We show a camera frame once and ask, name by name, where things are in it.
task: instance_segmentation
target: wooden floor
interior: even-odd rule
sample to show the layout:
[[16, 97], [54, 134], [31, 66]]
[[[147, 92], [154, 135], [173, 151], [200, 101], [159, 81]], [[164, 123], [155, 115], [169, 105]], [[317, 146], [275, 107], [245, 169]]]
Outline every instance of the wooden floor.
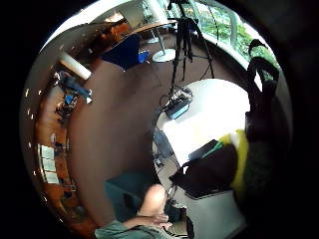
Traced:
[[[163, 40], [167, 48], [174, 47], [172, 35], [163, 35]], [[129, 169], [154, 172], [151, 119], [160, 96], [168, 92], [172, 62], [153, 62], [152, 55], [160, 50], [159, 43], [141, 41], [141, 50], [151, 52], [150, 64], [143, 63], [126, 72], [101, 60], [91, 66], [93, 74], [85, 87], [93, 90], [93, 102], [86, 105], [80, 99], [69, 123], [69, 172], [81, 202], [99, 226], [114, 219], [104, 190], [105, 180]], [[196, 46], [193, 52], [204, 55]], [[192, 64], [187, 63], [185, 82], [180, 82], [179, 64], [176, 82], [187, 85], [198, 81], [206, 68], [205, 59], [195, 58]], [[236, 80], [217, 60], [213, 60], [213, 68], [216, 78]], [[209, 71], [204, 78], [210, 78]]]

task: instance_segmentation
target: desk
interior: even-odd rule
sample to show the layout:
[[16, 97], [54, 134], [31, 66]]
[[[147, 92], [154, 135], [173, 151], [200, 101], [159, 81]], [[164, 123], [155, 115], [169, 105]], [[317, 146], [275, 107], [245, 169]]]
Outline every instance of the desk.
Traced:
[[175, 57], [175, 49], [166, 49], [165, 48], [163, 41], [162, 41], [162, 37], [160, 36], [160, 32], [158, 29], [158, 27], [160, 27], [160, 26], [164, 26], [164, 25], [171, 24], [171, 23], [176, 23], [176, 21], [175, 20], [167, 20], [164, 22], [163, 21], [156, 21], [153, 23], [145, 24], [145, 25], [139, 27], [138, 29], [134, 30], [131, 33], [131, 34], [134, 34], [134, 33], [139, 33], [139, 32], [143, 32], [143, 31], [155, 29], [156, 35], [159, 38], [159, 44], [160, 44], [160, 48], [161, 48], [160, 51], [156, 52], [153, 55], [153, 61], [155, 61], [155, 62], [167, 62], [167, 61], [174, 59], [174, 57]]
[[[188, 160], [188, 155], [212, 139], [245, 127], [245, 113], [249, 111], [247, 92], [238, 85], [221, 79], [207, 79], [188, 85], [193, 98], [189, 109], [177, 119], [170, 120], [165, 113], [159, 115], [157, 127], [161, 129], [174, 151], [158, 167], [159, 181], [170, 188], [169, 176]], [[174, 199], [184, 204], [184, 192], [178, 188]]]

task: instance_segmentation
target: yellow object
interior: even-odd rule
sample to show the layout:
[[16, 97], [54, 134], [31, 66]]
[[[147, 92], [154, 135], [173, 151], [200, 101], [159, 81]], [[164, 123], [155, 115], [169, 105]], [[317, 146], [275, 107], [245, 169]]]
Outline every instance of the yellow object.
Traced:
[[233, 144], [237, 150], [237, 170], [235, 176], [230, 183], [234, 189], [239, 201], [244, 199], [245, 184], [243, 181], [243, 173], [246, 167], [246, 159], [249, 149], [248, 140], [244, 130], [238, 129], [236, 133], [229, 133], [219, 139], [223, 144]]

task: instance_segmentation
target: hand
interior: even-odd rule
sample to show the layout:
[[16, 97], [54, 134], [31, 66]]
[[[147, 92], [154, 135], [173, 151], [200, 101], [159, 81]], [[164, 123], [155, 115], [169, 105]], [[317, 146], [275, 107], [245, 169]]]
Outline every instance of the hand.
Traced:
[[152, 217], [139, 216], [142, 217], [143, 225], [145, 226], [155, 226], [162, 228], [164, 227], [166, 230], [172, 225], [168, 222], [168, 216], [165, 214], [158, 214]]

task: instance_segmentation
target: small blue object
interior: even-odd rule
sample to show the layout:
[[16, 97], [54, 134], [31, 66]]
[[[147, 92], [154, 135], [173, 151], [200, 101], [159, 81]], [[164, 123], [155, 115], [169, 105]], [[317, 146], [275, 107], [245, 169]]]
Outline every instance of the small blue object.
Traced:
[[73, 99], [73, 96], [71, 96], [71, 95], [66, 95], [66, 97], [65, 97], [65, 103], [66, 103], [67, 105], [69, 105], [69, 104], [72, 102], [72, 99]]
[[123, 70], [127, 70], [147, 60], [150, 52], [143, 51], [139, 53], [139, 47], [139, 35], [132, 34], [114, 46], [111, 50], [104, 52], [101, 59], [116, 64]]

